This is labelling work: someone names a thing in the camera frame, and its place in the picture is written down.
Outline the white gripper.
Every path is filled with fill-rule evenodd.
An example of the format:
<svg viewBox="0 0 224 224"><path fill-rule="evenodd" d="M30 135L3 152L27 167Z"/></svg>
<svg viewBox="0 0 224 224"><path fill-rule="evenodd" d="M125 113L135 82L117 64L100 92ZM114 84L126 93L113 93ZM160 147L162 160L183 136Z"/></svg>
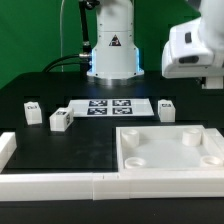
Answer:
<svg viewBox="0 0 224 224"><path fill-rule="evenodd" d="M198 18L170 29L162 53L162 76L198 78L203 89L224 89L224 49L210 48L199 36Z"/></svg>

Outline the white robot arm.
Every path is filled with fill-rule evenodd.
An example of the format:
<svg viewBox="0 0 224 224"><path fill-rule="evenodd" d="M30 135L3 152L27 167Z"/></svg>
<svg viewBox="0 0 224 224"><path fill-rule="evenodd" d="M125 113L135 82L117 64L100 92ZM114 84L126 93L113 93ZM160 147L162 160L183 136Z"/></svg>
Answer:
<svg viewBox="0 0 224 224"><path fill-rule="evenodd" d="M224 89L224 0L185 0L200 17L170 29L162 53L162 76L199 78L205 89ZM97 14L97 44L91 47L88 29L83 44L90 59L87 77L106 85L125 84L144 74L134 44L132 0L79 0L85 12Z"/></svg>

